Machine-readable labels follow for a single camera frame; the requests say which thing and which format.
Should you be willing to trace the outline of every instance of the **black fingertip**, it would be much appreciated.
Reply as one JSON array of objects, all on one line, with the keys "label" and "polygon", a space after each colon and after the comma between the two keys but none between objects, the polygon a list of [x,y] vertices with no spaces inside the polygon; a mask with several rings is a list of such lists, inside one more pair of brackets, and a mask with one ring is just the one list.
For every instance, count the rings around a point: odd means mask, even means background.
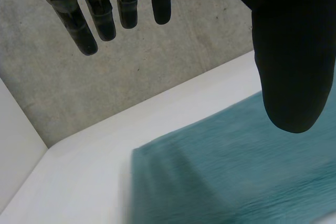
[{"label": "black fingertip", "polygon": [[118,2],[120,23],[125,29],[132,29],[138,24],[137,3]]},{"label": "black fingertip", "polygon": [[155,22],[164,25],[172,16],[171,0],[152,0]]}]

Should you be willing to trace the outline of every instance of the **concrete wall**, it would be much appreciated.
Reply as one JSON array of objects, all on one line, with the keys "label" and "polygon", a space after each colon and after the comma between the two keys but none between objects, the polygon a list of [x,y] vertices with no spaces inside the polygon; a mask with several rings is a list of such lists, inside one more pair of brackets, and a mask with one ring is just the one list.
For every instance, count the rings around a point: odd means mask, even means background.
[{"label": "concrete wall", "polygon": [[139,23],[99,39],[85,57],[45,0],[0,0],[0,78],[47,146],[253,49],[250,10],[240,0],[172,0],[172,19],[153,18],[139,0]]},{"label": "concrete wall", "polygon": [[0,79],[0,213],[47,151]]}]

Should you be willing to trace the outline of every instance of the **teal towel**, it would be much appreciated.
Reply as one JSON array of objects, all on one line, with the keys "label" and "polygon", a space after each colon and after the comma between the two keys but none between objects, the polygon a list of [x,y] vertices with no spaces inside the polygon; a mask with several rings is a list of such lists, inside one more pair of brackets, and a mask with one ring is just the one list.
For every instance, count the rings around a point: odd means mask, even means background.
[{"label": "teal towel", "polygon": [[311,223],[336,210],[336,95],[308,132],[258,93],[132,154],[133,224]]}]

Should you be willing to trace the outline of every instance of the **gray concrete surface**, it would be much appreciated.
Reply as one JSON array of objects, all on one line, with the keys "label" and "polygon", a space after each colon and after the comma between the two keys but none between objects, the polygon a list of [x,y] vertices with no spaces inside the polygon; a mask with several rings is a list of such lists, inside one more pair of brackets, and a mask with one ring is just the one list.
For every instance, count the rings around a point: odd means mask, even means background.
[{"label": "gray concrete surface", "polygon": [[154,95],[253,49],[250,11],[240,0],[173,0],[172,20],[154,22],[151,0],[139,24],[82,55],[45,0],[0,0],[0,78],[52,146]]}]

